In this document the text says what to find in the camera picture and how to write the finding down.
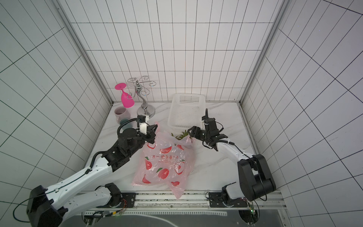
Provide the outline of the yellow pineapple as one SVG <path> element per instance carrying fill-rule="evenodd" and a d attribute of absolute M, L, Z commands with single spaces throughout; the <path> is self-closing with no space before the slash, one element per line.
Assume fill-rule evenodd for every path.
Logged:
<path fill-rule="evenodd" d="M 174 135 L 173 133 L 171 133 L 171 135 L 173 137 L 175 137 L 177 140 L 182 140 L 184 139 L 185 137 L 189 136 L 189 132 L 187 130 L 184 130 L 183 132 L 181 132 L 181 134 L 178 134 L 178 135 Z"/>

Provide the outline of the pink plastic bag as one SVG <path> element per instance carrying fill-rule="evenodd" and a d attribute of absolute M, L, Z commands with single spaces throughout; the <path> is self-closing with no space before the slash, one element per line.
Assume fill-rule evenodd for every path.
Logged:
<path fill-rule="evenodd" d="M 166 184 L 177 199 L 183 195 L 189 174 L 194 169 L 193 138 L 177 140 L 171 133 L 157 129 L 155 143 L 146 143 L 132 185 Z"/>

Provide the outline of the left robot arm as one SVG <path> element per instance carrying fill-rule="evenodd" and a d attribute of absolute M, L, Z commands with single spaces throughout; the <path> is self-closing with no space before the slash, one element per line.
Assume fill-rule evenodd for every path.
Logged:
<path fill-rule="evenodd" d="M 155 142 L 158 125 L 149 125 L 147 119 L 145 115 L 138 115 L 127 121 L 136 122 L 136 128 L 123 129 L 124 125 L 120 125 L 114 145 L 95 153 L 88 167 L 47 188 L 41 185 L 34 188 L 25 200 L 28 217 L 25 222 L 32 227 L 58 227 L 65 220 L 92 208 L 116 208 L 118 212 L 127 208 L 129 200 L 114 183 L 86 194 L 80 192 L 121 168 L 146 143 Z"/>

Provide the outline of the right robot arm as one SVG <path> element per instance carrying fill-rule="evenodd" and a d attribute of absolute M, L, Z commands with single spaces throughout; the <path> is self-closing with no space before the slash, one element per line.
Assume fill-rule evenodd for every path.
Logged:
<path fill-rule="evenodd" d="M 239 200 L 247 203 L 276 191 L 276 183 L 263 155 L 253 155 L 238 148 L 221 133 L 223 128 L 218 129 L 219 123 L 209 117 L 207 109 L 201 120 L 205 128 L 193 126 L 187 130 L 188 134 L 201 141 L 204 147 L 225 155 L 238 169 L 238 181 L 222 187 L 220 195 L 209 193 L 209 199 L 216 205 L 233 207 Z"/>

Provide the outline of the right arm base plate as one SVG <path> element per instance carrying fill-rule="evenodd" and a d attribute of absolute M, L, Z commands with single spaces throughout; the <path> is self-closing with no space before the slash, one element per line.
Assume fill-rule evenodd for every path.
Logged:
<path fill-rule="evenodd" d="M 242 198 L 231 199 L 225 192 L 207 192 L 206 198 L 211 208 L 247 208 L 247 202 Z"/>

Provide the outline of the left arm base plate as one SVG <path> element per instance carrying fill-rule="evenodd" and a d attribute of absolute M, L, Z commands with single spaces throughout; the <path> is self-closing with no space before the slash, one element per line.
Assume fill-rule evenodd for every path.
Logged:
<path fill-rule="evenodd" d="M 110 201 L 103 206 L 97 206 L 97 208 L 133 208 L 136 200 L 136 193 L 121 193 L 120 195 L 113 195 Z"/>

